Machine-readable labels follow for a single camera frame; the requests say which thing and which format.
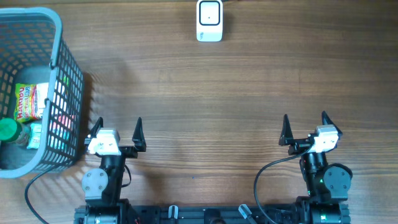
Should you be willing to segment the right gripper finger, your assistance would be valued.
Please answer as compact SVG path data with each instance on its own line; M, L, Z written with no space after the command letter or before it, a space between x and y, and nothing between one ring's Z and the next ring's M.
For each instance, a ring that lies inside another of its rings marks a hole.
M284 115L279 142L294 142L290 121L287 114Z
M323 125L333 125L339 136L343 135L343 132L339 129L339 127L330 119L326 111L322 111L322 124Z

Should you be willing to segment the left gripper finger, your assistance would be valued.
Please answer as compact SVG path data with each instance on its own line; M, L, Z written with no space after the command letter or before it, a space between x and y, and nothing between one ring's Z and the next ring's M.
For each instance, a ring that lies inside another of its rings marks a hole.
M134 143L134 147L146 147L146 140L144 137L141 117L139 117L137 120L134 134L132 136L132 141Z
M90 130L90 137L91 138L95 138L97 132L103 127L103 118L99 117L96 121L96 123L94 124L94 126L91 128Z

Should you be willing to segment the red pink candy box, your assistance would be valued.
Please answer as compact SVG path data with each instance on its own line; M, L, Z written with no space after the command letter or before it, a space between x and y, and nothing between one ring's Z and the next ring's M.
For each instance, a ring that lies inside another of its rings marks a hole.
M52 121L52 129L54 131L60 131L61 129L67 131L73 131L75 124L75 115L58 115L54 117L54 121Z

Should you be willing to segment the teal tissue pack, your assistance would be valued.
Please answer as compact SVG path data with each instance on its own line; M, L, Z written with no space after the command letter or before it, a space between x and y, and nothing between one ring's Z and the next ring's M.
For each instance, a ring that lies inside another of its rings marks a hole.
M31 123L30 124L30 137L27 145L28 149L38 149L40 147L42 124Z

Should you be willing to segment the Haribo gummy candy bag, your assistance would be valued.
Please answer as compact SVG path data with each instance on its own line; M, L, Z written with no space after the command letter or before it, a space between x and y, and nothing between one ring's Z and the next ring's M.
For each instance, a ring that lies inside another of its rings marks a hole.
M14 119L20 123L42 119L48 88L48 83L17 83Z

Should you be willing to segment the green lid jar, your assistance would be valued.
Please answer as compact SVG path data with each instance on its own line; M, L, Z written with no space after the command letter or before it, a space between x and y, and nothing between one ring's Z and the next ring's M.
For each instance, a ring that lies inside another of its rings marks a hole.
M1 120L1 141L26 146L30 138L30 127L11 118Z

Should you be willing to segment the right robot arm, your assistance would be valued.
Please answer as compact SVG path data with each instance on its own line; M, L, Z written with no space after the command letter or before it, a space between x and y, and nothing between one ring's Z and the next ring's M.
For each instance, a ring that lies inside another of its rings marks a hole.
M306 138L294 138L289 117L284 115L279 145L288 146L290 156L299 156L300 170L308 195L297 197L293 211L293 223L351 222L345 201L351 187L353 173L340 163L330 164L326 154L337 148L342 131L326 112L322 112L322 124Z

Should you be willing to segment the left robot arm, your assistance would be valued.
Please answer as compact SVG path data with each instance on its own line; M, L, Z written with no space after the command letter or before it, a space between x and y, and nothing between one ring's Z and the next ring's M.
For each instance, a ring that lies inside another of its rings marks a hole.
M75 223L140 223L137 212L128 199L121 198L125 172L130 174L126 159L136 159L146 151L146 140L139 118L132 135L132 146L120 146L116 129L105 128L103 118L98 118L84 140L86 150L101 158L98 168L86 172L81 181L85 193L85 206L75 210Z

